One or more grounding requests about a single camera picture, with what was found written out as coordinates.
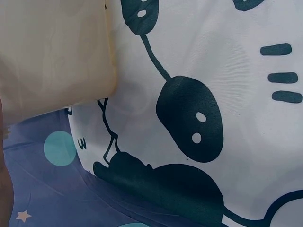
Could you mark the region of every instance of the dark stripe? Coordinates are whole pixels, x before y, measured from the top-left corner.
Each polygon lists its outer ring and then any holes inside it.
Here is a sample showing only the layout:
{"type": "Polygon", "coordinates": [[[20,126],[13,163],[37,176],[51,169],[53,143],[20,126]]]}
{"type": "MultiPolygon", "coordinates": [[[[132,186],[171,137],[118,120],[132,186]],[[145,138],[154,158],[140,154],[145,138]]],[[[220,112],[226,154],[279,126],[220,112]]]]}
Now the dark stripe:
{"type": "Polygon", "coordinates": [[[293,84],[298,82],[298,75],[295,72],[278,72],[268,75],[269,82],[281,84],[293,84]]]}
{"type": "Polygon", "coordinates": [[[273,100],[282,101],[287,103],[300,103],[302,102],[302,95],[292,91],[276,91],[271,95],[273,100]]]}
{"type": "Polygon", "coordinates": [[[288,55],[292,52],[292,46],[288,43],[273,46],[263,46],[260,53],[264,56],[288,55]]]}

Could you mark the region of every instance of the white star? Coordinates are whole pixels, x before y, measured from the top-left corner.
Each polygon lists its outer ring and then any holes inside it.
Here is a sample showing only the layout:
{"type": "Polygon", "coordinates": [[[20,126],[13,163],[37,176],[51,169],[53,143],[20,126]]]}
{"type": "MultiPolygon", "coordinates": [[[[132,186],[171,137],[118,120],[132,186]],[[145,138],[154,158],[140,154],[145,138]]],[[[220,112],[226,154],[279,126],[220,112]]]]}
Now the white star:
{"type": "Polygon", "coordinates": [[[29,215],[26,210],[24,212],[18,212],[18,217],[16,218],[16,220],[22,220],[25,223],[27,218],[30,218],[30,217],[31,217],[31,215],[29,215]]]}

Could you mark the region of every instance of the white fabric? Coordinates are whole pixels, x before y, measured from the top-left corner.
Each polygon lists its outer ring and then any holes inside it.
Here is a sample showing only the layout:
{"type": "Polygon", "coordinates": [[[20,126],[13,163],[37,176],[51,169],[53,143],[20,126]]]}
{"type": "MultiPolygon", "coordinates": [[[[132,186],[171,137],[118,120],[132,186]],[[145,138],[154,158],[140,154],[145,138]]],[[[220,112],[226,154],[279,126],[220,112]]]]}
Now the white fabric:
{"type": "MultiPolygon", "coordinates": [[[[157,24],[147,34],[155,56],[172,77],[207,85],[221,111],[223,149],[208,163],[185,156],[159,121],[155,106],[165,80],[125,25],[120,1],[109,1],[107,9],[119,82],[106,116],[122,151],[153,168],[181,163],[205,171],[224,205],[248,219],[262,219],[277,198],[303,189],[303,103],[272,99],[275,91],[303,91],[301,0],[265,0],[245,12],[232,0],[160,1],[157,24]],[[282,43],[291,44],[290,55],[260,54],[261,47],[282,43]],[[269,82],[278,72],[295,72],[299,80],[269,82]]],[[[98,104],[73,107],[69,120],[83,167],[93,173],[95,161],[108,166],[103,155],[111,137],[98,104]],[[82,138],[86,149],[78,145],[82,138]]],[[[108,160],[115,152],[112,146],[108,160]]],[[[300,226],[302,209],[302,199],[286,204],[271,226],[300,226]]],[[[223,223],[241,226],[226,217],[223,223]]]]}

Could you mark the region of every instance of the blue bedsheet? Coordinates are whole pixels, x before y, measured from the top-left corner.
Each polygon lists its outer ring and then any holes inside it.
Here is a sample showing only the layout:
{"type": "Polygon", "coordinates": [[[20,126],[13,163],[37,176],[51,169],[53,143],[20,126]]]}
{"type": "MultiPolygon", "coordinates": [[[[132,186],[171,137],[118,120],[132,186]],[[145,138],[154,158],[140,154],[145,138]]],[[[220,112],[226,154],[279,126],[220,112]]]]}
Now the blue bedsheet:
{"type": "Polygon", "coordinates": [[[71,132],[66,110],[33,118],[10,130],[4,141],[15,192],[10,227],[198,226],[96,178],[72,152],[65,154],[69,160],[62,163],[64,148],[72,149],[68,147],[71,132]],[[61,163],[47,154],[46,141],[58,143],[53,144],[53,151],[63,152],[61,163]]]}

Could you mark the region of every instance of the white oval dot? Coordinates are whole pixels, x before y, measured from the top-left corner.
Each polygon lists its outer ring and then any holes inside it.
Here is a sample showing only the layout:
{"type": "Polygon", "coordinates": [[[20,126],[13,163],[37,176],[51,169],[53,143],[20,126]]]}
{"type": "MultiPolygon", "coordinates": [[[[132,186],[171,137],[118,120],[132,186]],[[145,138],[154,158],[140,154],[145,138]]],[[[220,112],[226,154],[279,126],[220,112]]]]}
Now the white oval dot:
{"type": "Polygon", "coordinates": [[[194,143],[200,143],[201,142],[201,135],[200,133],[194,133],[193,136],[191,137],[194,143]]]}
{"type": "Polygon", "coordinates": [[[138,12],[137,16],[138,17],[144,17],[145,14],[146,14],[146,10],[141,10],[141,11],[138,12]]]}
{"type": "Polygon", "coordinates": [[[203,113],[200,112],[196,113],[196,118],[202,123],[206,122],[206,117],[203,113]]]}

